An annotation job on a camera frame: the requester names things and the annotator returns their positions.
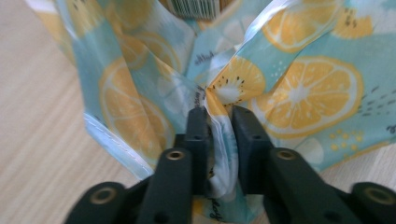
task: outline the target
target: screw hole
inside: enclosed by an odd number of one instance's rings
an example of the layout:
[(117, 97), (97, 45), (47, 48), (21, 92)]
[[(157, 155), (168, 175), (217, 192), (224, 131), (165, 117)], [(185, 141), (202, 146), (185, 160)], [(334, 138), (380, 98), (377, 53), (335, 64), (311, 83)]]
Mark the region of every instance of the screw hole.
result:
[(340, 223), (342, 221), (341, 215), (334, 211), (326, 211), (323, 216), (331, 223)]
[(155, 223), (168, 223), (169, 216), (165, 212), (159, 212), (154, 216)]
[(181, 160), (184, 157), (184, 153), (181, 151), (171, 151), (168, 154), (166, 154), (166, 158), (168, 158), (171, 161), (178, 161)]
[(294, 153), (290, 152), (290, 151), (279, 151), (276, 154), (280, 159), (285, 160), (285, 161), (291, 161), (296, 159), (296, 156), (294, 155)]

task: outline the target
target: fabric bag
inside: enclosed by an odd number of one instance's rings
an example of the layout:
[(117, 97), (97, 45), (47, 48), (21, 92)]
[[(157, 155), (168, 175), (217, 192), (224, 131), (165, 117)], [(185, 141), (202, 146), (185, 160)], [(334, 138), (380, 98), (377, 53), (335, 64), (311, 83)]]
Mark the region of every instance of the fabric bag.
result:
[(213, 191), (197, 223), (262, 211), (238, 186), (232, 105), (318, 171), (396, 140), (394, 1), (234, 0), (213, 21), (156, 0), (25, 1), (78, 69), (88, 132), (137, 178), (205, 106)]

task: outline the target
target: metal screw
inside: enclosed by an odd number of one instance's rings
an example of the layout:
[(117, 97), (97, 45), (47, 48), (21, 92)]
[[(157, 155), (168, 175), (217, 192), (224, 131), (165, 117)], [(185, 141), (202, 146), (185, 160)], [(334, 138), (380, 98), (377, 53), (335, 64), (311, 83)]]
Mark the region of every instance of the metal screw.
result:
[(104, 204), (111, 202), (117, 195), (117, 191), (110, 187), (104, 187), (97, 190), (91, 195), (91, 203), (94, 204)]
[(171, 151), (168, 154), (166, 154), (166, 158), (171, 161), (178, 161), (183, 159), (183, 157), (184, 157), (184, 153), (181, 151)]

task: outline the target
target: lemon slice print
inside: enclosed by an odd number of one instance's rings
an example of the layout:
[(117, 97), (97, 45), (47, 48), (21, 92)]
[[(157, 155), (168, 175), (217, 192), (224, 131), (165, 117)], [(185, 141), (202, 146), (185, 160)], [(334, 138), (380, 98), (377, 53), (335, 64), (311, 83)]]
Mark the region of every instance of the lemon slice print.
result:
[(370, 16), (356, 16), (355, 8), (344, 8), (332, 33), (344, 39), (356, 39), (371, 35), (373, 25)]
[(147, 61), (149, 50), (138, 39), (131, 35), (117, 35), (120, 48), (128, 67), (134, 70), (141, 68)]
[(106, 17), (116, 27), (116, 32), (130, 32), (140, 27), (149, 17), (154, 0), (111, 1), (106, 7)]
[(49, 13), (44, 11), (37, 11), (36, 13), (54, 40), (58, 43), (67, 59), (69, 59), (72, 64), (76, 63), (73, 53), (72, 40), (64, 28), (64, 22), (62, 21), (60, 15), (58, 13)]
[(279, 138), (305, 136), (353, 115), (363, 92), (361, 74), (350, 63), (299, 57), (271, 93), (249, 103)]
[(84, 36), (104, 19), (102, 9), (96, 1), (68, 0), (65, 2), (77, 36)]
[(134, 37), (143, 42), (157, 58), (181, 73), (180, 59), (173, 47), (163, 37), (149, 32)]
[(303, 0), (278, 11), (262, 31), (278, 49), (296, 52), (333, 24), (341, 4), (338, 0)]
[(99, 81), (102, 113), (109, 130), (150, 165), (173, 142), (173, 129), (161, 110), (139, 96), (125, 61), (111, 64)]
[(234, 105), (262, 94), (264, 88), (262, 71), (251, 61), (234, 56), (207, 90), (216, 94), (223, 105)]

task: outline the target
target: table surface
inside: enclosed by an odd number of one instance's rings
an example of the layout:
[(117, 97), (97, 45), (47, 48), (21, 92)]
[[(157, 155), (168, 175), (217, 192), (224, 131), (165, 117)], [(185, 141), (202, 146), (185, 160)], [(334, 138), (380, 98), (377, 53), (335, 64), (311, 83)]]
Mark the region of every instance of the table surface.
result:
[[(136, 179), (85, 132), (76, 68), (22, 0), (0, 1), (0, 223), (62, 223), (91, 186)], [(321, 175), (396, 189), (396, 146)]]

